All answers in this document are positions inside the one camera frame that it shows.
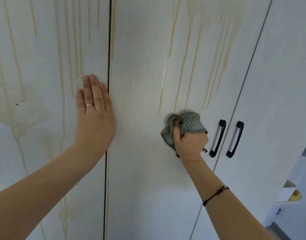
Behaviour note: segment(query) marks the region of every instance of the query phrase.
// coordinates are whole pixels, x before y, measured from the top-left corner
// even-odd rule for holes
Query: gray cloth
[[[163,137],[166,144],[174,150],[175,145],[173,140],[173,127],[175,125],[176,120],[179,121],[179,130],[181,131],[182,136],[184,136],[185,133],[207,133],[207,130],[202,125],[199,113],[185,112],[180,115],[172,114],[167,119],[167,126],[161,131],[161,136]]]

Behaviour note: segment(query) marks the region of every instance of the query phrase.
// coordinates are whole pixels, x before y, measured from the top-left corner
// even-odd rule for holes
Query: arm
[[[95,75],[90,77],[83,78],[84,92],[79,89],[76,95],[74,145],[0,192],[0,239],[26,239],[61,198],[95,167],[111,144],[115,121],[109,95]],[[86,104],[95,106],[86,108]]]
[[[224,186],[201,157],[208,142],[205,133],[185,134],[181,138],[178,124],[173,132],[176,152],[190,175],[202,201]],[[205,206],[220,240],[273,240],[270,233],[255,219],[230,190],[212,198]]]

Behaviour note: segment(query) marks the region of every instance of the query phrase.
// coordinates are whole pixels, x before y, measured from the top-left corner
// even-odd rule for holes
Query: door handle
[[[219,135],[219,141],[217,142],[217,145],[215,147],[215,151],[210,151],[210,157],[215,157],[217,154],[217,151],[219,149],[219,145],[221,144],[223,135],[224,135],[224,131],[225,131],[225,127],[226,127],[226,121],[225,120],[220,120],[219,121],[219,126],[222,127],[221,129],[221,134]]]
[[[231,157],[234,156],[234,153],[235,153],[235,151],[236,151],[236,148],[237,148],[238,143],[240,142],[240,138],[241,138],[241,136],[242,136],[242,132],[243,132],[243,129],[244,129],[244,123],[243,123],[242,121],[239,121],[239,122],[237,122],[236,127],[240,129],[240,132],[238,133],[238,137],[237,137],[237,140],[236,140],[236,143],[235,143],[235,146],[234,146],[233,150],[232,150],[231,152],[228,151],[228,152],[226,153],[226,156],[227,156],[228,158],[231,158]]]

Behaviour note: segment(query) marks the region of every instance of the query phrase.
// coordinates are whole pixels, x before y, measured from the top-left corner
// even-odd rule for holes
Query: cabinet door
[[[0,190],[73,143],[76,87],[107,77],[109,0],[0,0]],[[28,239],[100,239],[105,158]]]
[[[273,0],[214,172],[263,223],[305,145],[306,0]],[[210,224],[203,207],[192,239]]]
[[[201,114],[214,149],[230,121],[270,0],[112,0],[107,239],[189,239],[201,199],[160,136]],[[216,157],[203,154],[214,167]]]

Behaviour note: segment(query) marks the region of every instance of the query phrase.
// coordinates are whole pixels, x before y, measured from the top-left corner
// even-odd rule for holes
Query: yellow object
[[[289,201],[299,201],[302,199],[302,194],[296,189],[291,195]]]

